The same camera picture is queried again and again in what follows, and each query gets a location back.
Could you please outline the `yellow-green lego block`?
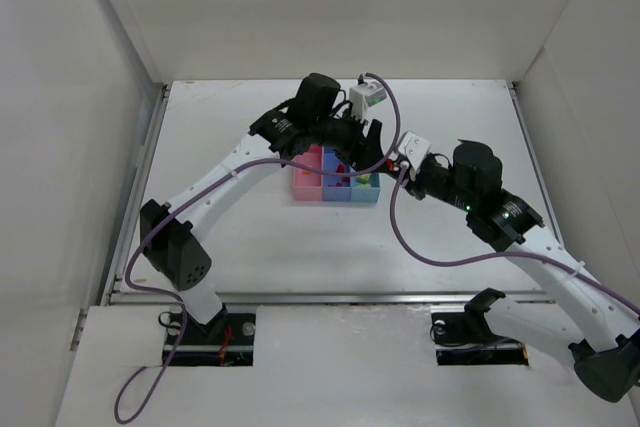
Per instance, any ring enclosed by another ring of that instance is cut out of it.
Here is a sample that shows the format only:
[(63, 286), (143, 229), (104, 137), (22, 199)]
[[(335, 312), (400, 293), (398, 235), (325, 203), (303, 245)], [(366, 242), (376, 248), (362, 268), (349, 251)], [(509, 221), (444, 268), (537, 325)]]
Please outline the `yellow-green lego block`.
[(371, 184), (373, 182), (373, 175), (371, 173), (362, 174), (356, 177), (356, 181), (360, 184)]

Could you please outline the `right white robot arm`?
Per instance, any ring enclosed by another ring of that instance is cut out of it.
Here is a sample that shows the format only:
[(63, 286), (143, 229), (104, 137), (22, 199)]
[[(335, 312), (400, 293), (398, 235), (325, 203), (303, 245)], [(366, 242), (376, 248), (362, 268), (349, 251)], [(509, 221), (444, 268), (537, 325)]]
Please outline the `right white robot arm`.
[(463, 211), (471, 232), (492, 248), (477, 261), (504, 258), (521, 269), (569, 317), (543, 320), (503, 292), (487, 288), (465, 306), (479, 342), (507, 337), (572, 366), (599, 398), (620, 401), (639, 384), (639, 308), (597, 281), (545, 225), (540, 214), (502, 186), (492, 149), (462, 140), (441, 165), (426, 139), (407, 132), (397, 147), (396, 187)]

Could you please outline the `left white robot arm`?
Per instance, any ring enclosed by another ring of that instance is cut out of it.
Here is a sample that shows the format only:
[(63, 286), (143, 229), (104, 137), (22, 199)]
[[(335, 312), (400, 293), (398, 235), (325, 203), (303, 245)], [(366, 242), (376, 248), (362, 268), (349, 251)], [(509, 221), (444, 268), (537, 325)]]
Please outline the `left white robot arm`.
[(295, 95), (262, 114), (220, 164), (165, 203), (151, 199), (140, 210), (141, 254), (171, 284), (186, 317), (206, 335), (226, 312), (209, 273), (212, 259), (202, 245), (214, 224), (245, 194), (279, 169), (298, 167), (311, 147), (335, 151), (349, 171), (386, 168), (380, 121), (365, 120), (367, 107), (388, 99), (384, 84), (366, 75), (343, 102), (340, 84), (311, 73)]

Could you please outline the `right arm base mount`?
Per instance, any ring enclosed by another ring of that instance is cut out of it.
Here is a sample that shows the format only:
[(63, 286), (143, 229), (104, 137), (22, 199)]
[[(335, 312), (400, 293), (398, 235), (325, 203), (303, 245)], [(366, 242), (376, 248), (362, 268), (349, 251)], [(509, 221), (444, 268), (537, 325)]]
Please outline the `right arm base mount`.
[(525, 346), (494, 334), (485, 319), (489, 308), (506, 294), (487, 288), (461, 310), (431, 313), (429, 336), (435, 344), (438, 366), (529, 366)]

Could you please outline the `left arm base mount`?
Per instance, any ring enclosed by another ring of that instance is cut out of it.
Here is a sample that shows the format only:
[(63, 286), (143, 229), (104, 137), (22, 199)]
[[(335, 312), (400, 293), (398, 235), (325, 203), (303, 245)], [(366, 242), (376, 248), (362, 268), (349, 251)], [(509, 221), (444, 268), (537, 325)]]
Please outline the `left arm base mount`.
[(169, 362), (176, 367), (250, 367), (254, 360), (254, 340), (257, 316), (255, 311), (239, 312), (224, 309), (209, 324), (201, 325), (187, 317), (185, 332), (177, 342), (182, 314), (165, 310), (158, 315), (158, 324), (165, 329), (162, 361), (176, 352)]

